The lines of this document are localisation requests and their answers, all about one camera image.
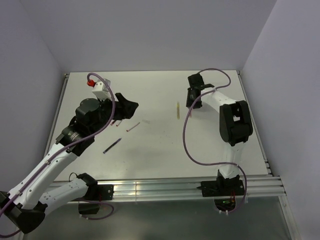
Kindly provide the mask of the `yellow highlighter pen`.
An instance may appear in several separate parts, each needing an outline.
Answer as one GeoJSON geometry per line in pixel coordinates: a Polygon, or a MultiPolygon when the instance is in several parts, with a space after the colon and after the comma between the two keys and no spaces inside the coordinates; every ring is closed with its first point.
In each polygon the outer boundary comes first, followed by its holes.
{"type": "Polygon", "coordinates": [[[176,118],[177,120],[180,119],[180,102],[179,101],[177,101],[176,103],[176,118]]]}

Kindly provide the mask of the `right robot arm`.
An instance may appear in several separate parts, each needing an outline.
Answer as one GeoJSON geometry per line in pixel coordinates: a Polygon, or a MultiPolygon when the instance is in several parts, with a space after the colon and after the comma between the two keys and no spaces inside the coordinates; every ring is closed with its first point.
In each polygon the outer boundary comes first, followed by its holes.
{"type": "Polygon", "coordinates": [[[232,181],[240,178],[239,163],[242,151],[253,134],[249,105],[245,100],[234,100],[224,95],[211,83],[206,84],[200,73],[192,74],[187,79],[187,116],[192,110],[201,108],[203,103],[219,114],[219,134],[225,146],[219,163],[216,189],[220,194],[227,195],[234,188],[232,181]]]}

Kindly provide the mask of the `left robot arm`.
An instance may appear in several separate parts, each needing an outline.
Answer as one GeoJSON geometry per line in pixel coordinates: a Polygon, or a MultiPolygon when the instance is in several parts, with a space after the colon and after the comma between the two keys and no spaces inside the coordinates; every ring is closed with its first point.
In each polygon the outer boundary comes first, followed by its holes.
{"type": "Polygon", "coordinates": [[[116,101],[86,98],[75,110],[75,116],[56,138],[55,143],[35,169],[12,188],[0,193],[0,213],[28,234],[34,231],[52,211],[69,201],[93,200],[98,195],[98,182],[81,173],[74,180],[52,191],[56,177],[95,141],[111,121],[130,119],[139,104],[116,93],[116,101]]]}

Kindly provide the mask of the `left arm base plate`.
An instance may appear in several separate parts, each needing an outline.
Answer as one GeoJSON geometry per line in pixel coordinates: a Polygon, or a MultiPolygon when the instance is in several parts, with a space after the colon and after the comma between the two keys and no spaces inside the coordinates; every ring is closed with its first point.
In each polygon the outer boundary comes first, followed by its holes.
{"type": "Polygon", "coordinates": [[[77,197],[74,200],[109,201],[113,199],[113,194],[113,184],[98,184],[90,186],[84,196],[77,197]]]}

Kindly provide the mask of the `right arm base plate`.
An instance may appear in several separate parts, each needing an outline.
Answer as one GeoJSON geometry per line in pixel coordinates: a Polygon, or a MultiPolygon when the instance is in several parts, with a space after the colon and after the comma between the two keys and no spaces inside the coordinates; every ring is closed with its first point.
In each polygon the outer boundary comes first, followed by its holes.
{"type": "Polygon", "coordinates": [[[243,196],[245,193],[245,187],[241,180],[231,185],[219,183],[217,180],[202,181],[197,189],[201,191],[203,197],[243,196]]]}

